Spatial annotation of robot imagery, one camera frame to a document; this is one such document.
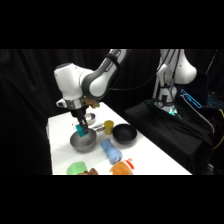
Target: black background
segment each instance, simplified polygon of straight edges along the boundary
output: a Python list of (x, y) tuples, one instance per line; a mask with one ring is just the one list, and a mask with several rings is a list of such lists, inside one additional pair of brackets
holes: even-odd
[[(62, 95), (54, 79), (54, 70), (69, 62), (96, 70), (109, 50), (0, 49), (3, 146), (0, 157), (4, 158), (0, 172), (12, 173), (12, 167), (19, 166), (17, 173), (51, 174), (45, 127), (49, 117), (67, 112), (55, 105)], [(216, 49), (185, 49), (189, 62), (202, 72), (207, 71), (215, 52)], [(224, 50), (218, 49), (209, 70), (209, 89), (220, 94), (224, 94), (223, 57)], [(131, 88), (144, 83), (154, 74), (159, 61), (159, 49), (133, 49), (116, 88)], [(123, 116), (126, 109), (152, 98), (155, 80), (131, 92), (110, 91), (103, 102)], [(9, 143), (13, 150), (7, 149)]]

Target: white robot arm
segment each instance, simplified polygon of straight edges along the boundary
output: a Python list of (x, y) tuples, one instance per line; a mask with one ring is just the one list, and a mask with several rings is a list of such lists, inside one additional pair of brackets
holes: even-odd
[(159, 97), (156, 106), (170, 114), (175, 114), (174, 100), (177, 94), (175, 84), (187, 85), (191, 83), (197, 70), (188, 62), (184, 49), (161, 49), (164, 65), (157, 73), (160, 83)]
[(72, 63), (56, 68), (54, 72), (56, 82), (63, 95), (63, 99), (57, 102), (57, 106), (71, 110), (73, 117), (78, 118), (85, 133), (88, 133), (88, 125), (85, 119), (84, 96), (90, 100), (101, 100), (130, 51), (131, 49), (111, 49), (96, 71)]

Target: metal bowl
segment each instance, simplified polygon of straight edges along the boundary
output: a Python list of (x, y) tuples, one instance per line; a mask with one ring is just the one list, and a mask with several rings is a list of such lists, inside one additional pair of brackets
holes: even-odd
[(92, 125), (96, 122), (96, 115), (95, 114), (86, 114), (85, 115), (86, 121), (88, 125)]

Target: white table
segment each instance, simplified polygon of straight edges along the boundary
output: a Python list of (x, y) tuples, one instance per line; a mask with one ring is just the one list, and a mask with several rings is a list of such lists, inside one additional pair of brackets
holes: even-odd
[[(91, 112), (96, 115), (96, 123), (90, 127), (104, 123), (106, 120), (114, 121), (115, 126), (127, 123), (104, 103), (100, 104), (100, 108), (87, 109), (87, 113)], [(98, 133), (94, 150), (88, 154), (79, 153), (70, 145), (70, 138), (76, 131), (76, 123), (77, 119), (73, 118), (71, 113), (49, 118), (49, 140), (54, 175), (66, 175), (67, 169), (76, 162), (85, 162), (88, 170), (95, 168), (99, 175), (109, 174), (112, 165), (100, 146), (100, 142), (107, 138), (110, 138), (115, 148), (123, 153), (124, 159), (133, 159), (136, 175), (191, 175), (139, 132), (135, 143), (128, 146), (117, 143), (113, 135)]]

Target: table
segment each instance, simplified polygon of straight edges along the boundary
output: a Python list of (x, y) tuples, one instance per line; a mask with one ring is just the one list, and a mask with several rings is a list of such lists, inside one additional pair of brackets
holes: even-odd
[[(127, 123), (104, 103), (100, 104), (100, 108), (87, 109), (87, 113), (96, 115), (96, 123), (90, 127), (106, 120), (113, 120), (115, 126)], [(79, 153), (70, 145), (70, 137), (76, 131), (76, 123), (77, 119), (73, 118), (71, 113), (49, 118), (49, 141), (54, 175), (66, 175), (67, 169), (76, 162), (85, 162), (88, 170), (95, 168), (99, 175), (109, 175), (112, 165), (100, 146), (100, 142), (107, 138), (111, 139), (115, 148), (123, 153), (124, 159), (133, 159), (135, 175), (191, 175), (140, 132), (136, 141), (128, 146), (117, 143), (112, 135), (98, 133), (94, 150), (88, 154)]]
[(194, 175), (204, 175), (214, 153), (211, 130), (180, 107), (182, 119), (174, 117), (146, 100), (125, 111), (125, 119), (144, 136)]

